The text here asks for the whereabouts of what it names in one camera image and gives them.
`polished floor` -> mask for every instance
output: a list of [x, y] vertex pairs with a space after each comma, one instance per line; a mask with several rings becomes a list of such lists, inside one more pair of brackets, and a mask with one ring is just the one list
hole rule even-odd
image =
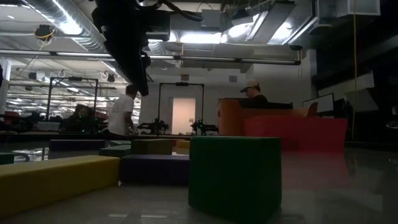
[[[33, 161], [42, 158], [36, 150], [40, 156], [32, 156]], [[269, 223], [398, 223], [398, 153], [364, 149], [346, 149], [342, 155], [284, 153], [282, 181], [282, 205]], [[122, 185], [0, 223], [229, 223], [191, 209], [187, 197], [187, 188]]]

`door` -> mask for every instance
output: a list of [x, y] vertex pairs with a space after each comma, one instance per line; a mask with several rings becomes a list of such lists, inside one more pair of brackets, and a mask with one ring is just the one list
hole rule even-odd
[[195, 98], [173, 99], [172, 134], [192, 132], [190, 125], [195, 121], [195, 107]]

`ceiling duct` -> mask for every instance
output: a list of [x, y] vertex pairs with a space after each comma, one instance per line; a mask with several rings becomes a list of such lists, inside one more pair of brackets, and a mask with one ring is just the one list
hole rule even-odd
[[90, 39], [73, 39], [90, 52], [106, 51], [105, 38], [71, 0], [23, 0], [65, 34], [90, 36]]
[[283, 26], [286, 18], [293, 11], [295, 4], [292, 1], [276, 1], [265, 16], [261, 17], [260, 15], [255, 24], [253, 24], [247, 40], [268, 43], [279, 27]]

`metal frame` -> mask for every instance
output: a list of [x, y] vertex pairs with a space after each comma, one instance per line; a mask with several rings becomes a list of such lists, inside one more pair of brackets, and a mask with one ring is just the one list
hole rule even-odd
[[80, 78], [80, 77], [78, 77], [78, 78], [77, 77], [60, 78], [60, 77], [50, 77], [49, 98], [47, 100], [47, 112], [45, 114], [45, 120], [49, 121], [49, 119], [50, 119], [51, 92], [52, 92], [52, 88], [54, 88], [53, 85], [52, 85], [52, 82], [55, 79], [59, 79], [60, 81], [57, 82], [54, 87], [57, 87], [57, 85], [60, 82], [62, 82], [62, 80], [65, 80], [65, 79], [73, 80], [73, 81], [94, 80], [95, 81], [95, 94], [94, 94], [94, 107], [93, 107], [93, 114], [94, 115], [93, 115], [93, 119], [95, 119], [96, 105], [97, 105], [97, 92], [98, 92], [98, 79], [97, 78]]
[[162, 85], [175, 85], [175, 86], [201, 86], [201, 119], [203, 120], [203, 109], [205, 107], [205, 84], [194, 84], [194, 83], [159, 83], [159, 100], [157, 106], [157, 119], [160, 122], [160, 97], [162, 96]]

